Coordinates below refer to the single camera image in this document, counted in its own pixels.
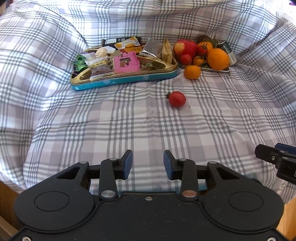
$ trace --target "green candy wrapper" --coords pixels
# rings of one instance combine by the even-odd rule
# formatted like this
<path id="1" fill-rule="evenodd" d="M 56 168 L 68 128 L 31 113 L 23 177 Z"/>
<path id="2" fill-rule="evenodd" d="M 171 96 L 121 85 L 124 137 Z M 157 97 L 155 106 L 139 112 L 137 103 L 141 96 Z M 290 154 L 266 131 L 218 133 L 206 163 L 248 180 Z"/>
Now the green candy wrapper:
<path id="1" fill-rule="evenodd" d="M 82 56 L 81 54 L 78 54 L 76 56 L 76 60 L 74 62 L 75 71 L 81 72 L 88 68 L 87 64 L 85 63 L 86 57 Z"/>

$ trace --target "cherry tomato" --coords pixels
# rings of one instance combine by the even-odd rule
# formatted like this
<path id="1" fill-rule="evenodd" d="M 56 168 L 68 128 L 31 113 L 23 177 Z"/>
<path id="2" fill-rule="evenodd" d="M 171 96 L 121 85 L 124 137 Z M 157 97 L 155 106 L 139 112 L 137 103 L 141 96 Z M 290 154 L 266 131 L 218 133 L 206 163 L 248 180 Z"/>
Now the cherry tomato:
<path id="1" fill-rule="evenodd" d="M 181 107 L 186 103 L 185 95 L 179 91 L 169 92 L 166 94 L 166 97 L 170 105 L 173 107 Z"/>
<path id="2" fill-rule="evenodd" d="M 206 56 L 207 55 L 207 45 L 198 46 L 196 48 L 197 55 Z"/>

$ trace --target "wooden bed frame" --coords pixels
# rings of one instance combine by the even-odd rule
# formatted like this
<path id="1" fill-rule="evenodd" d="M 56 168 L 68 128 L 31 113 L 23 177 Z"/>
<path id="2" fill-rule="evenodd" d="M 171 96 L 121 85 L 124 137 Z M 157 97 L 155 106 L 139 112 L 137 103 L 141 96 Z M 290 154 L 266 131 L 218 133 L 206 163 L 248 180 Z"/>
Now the wooden bed frame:
<path id="1" fill-rule="evenodd" d="M 0 194 L 2 194 L 0 195 L 0 237 L 7 240 L 21 227 L 13 211 L 13 203 L 18 194 L 2 182 L 0 182 Z M 289 240 L 296 237 L 296 197 L 285 205 L 277 229 Z"/>

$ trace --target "bed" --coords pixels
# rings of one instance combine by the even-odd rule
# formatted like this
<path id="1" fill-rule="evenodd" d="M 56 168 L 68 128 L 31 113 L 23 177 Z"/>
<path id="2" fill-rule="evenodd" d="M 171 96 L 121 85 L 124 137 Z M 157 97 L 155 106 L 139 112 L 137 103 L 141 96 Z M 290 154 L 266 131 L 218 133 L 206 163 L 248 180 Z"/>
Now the bed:
<path id="1" fill-rule="evenodd" d="M 133 150 L 119 191 L 178 191 L 163 151 L 217 161 L 259 180 L 287 203 L 295 185 L 257 159 L 258 144 L 296 145 L 296 26 L 288 1 L 16 1 L 0 18 L 0 180 L 21 192 L 79 161 L 99 164 Z M 183 71 L 173 79 L 74 91 L 77 53 L 102 38 L 171 43 L 199 34 L 226 39 L 229 74 Z M 182 91 L 187 103 L 169 106 Z M 91 192 L 98 192 L 93 180 Z"/>

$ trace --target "apple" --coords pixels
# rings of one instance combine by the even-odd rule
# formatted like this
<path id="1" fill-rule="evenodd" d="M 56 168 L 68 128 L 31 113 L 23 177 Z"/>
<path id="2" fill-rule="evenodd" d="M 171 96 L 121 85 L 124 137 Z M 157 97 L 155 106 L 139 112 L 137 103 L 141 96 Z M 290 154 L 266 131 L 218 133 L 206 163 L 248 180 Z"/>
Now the apple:
<path id="1" fill-rule="evenodd" d="M 190 65 L 191 64 L 191 62 L 192 62 L 192 58 L 191 58 L 191 56 L 189 55 L 189 54 L 182 54 L 181 56 L 180 56 L 180 62 L 181 62 L 181 64 L 182 65 L 185 65 L 185 66 L 188 66 L 188 65 Z"/>
<path id="2" fill-rule="evenodd" d="M 174 44 L 173 51 L 177 60 L 180 60 L 183 54 L 189 54 L 192 59 L 196 56 L 196 43 L 192 40 L 179 39 Z"/>

